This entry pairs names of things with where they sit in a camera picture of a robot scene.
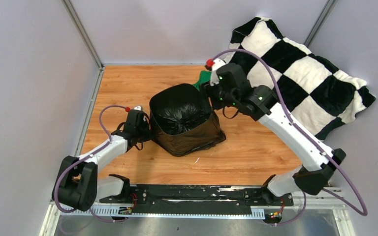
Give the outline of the black plastic trash bag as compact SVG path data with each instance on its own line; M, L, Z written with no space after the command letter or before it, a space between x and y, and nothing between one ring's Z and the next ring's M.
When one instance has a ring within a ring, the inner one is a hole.
M210 149L226 140L217 114L191 84L178 84L149 102L151 139L173 156Z

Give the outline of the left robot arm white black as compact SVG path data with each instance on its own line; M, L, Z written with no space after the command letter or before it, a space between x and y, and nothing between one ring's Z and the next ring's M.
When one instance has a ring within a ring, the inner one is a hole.
M107 197L119 203L136 199L128 178L110 174L105 179L98 179L99 172L114 159L132 148L141 150L144 142L150 139L150 120L143 108L124 107L124 110L126 121L115 131L108 132L106 141L85 154L62 160L52 192L52 199L60 211L87 211L94 202Z

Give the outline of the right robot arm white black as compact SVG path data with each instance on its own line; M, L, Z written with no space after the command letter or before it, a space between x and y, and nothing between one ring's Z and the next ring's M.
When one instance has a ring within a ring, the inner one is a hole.
M252 87L240 65L221 59L209 61L211 78L200 86L212 108L234 107L276 134L299 157L302 164L283 175L270 176L251 200L274 205L291 192L317 195L328 183L346 153L332 149L312 135L290 112L285 111L276 93L265 85Z

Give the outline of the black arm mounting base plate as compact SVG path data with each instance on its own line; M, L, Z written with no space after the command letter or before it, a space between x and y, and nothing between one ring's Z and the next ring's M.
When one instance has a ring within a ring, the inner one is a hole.
M100 203L135 204L135 213L249 215L252 207L293 206L291 194L268 204L258 186L133 184L128 197L110 196Z

